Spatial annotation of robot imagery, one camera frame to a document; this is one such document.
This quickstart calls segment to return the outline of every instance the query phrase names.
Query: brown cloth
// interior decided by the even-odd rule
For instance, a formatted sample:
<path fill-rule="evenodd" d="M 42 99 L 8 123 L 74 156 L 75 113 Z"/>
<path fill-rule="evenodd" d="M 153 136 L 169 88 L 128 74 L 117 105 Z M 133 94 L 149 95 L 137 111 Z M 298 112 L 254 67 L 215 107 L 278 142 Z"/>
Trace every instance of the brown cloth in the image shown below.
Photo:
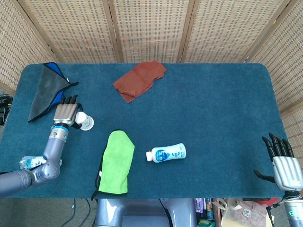
<path fill-rule="evenodd" d="M 133 101 L 163 77 L 166 68 L 157 61 L 142 62 L 113 83 L 127 103 Z"/>

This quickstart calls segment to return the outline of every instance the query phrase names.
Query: robotic arm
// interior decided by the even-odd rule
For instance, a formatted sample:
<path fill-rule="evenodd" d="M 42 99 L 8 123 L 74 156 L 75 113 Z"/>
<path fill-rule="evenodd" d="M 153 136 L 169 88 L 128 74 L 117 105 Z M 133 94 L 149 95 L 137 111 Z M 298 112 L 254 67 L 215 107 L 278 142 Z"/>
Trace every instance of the robotic arm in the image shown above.
<path fill-rule="evenodd" d="M 267 151 L 272 162 L 275 176 L 266 176 L 258 170 L 254 173 L 262 180 L 275 183 L 279 189 L 285 192 L 282 200 L 272 206 L 267 207 L 268 215 L 271 219 L 272 226 L 274 223 L 271 218 L 271 210 L 284 203 L 291 227 L 303 227 L 303 200 L 300 191 L 303 189 L 303 174 L 298 159 L 290 143 L 283 139 L 269 134 L 271 141 L 262 137 L 266 144 Z"/>
<path fill-rule="evenodd" d="M 30 186 L 40 186 L 57 178 L 60 174 L 60 159 L 66 142 L 69 128 L 80 128 L 75 122 L 77 110 L 82 109 L 76 104 L 77 95 L 64 98 L 57 106 L 53 118 L 54 126 L 43 152 L 46 163 L 32 170 L 17 170 L 0 175 L 0 198 L 22 192 Z"/>

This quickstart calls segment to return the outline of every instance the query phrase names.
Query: green cleaning mitt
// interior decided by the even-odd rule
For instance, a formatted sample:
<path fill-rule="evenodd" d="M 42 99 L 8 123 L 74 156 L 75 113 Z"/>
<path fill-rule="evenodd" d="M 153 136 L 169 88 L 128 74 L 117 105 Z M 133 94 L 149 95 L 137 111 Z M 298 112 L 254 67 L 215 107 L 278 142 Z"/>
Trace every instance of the green cleaning mitt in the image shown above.
<path fill-rule="evenodd" d="M 126 133 L 113 131 L 107 141 L 100 165 L 100 184 L 98 191 L 127 193 L 127 175 L 132 164 L 134 145 Z"/>

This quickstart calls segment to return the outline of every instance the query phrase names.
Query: blue table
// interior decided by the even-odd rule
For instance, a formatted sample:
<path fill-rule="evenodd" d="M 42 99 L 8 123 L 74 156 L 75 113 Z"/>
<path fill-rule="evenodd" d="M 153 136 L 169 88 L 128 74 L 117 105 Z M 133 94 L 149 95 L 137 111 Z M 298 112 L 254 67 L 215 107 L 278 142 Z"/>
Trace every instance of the blue table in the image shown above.
<path fill-rule="evenodd" d="M 112 84 L 136 64 L 59 64 L 95 125 L 71 129 L 59 178 L 16 197 L 88 198 L 111 131 L 124 130 L 135 145 L 128 198 L 271 197 L 282 192 L 258 179 L 273 175 L 261 136 L 285 138 L 267 69 L 260 64 L 164 64 L 164 78 L 127 104 Z M 0 144 L 0 172 L 19 168 L 25 155 L 42 154 L 55 108 L 27 123 L 42 64 L 20 79 Z M 153 147 L 183 142 L 187 157 L 147 162 Z"/>

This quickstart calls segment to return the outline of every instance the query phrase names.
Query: plastic bottle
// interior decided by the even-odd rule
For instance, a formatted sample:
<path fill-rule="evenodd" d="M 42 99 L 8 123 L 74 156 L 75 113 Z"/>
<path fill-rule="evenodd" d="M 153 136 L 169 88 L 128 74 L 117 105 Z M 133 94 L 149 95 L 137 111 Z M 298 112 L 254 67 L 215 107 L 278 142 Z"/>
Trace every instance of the plastic bottle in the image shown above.
<path fill-rule="evenodd" d="M 155 163 L 185 157 L 186 149 L 183 143 L 168 147 L 153 148 L 151 151 L 146 152 L 147 161 L 154 161 Z"/>

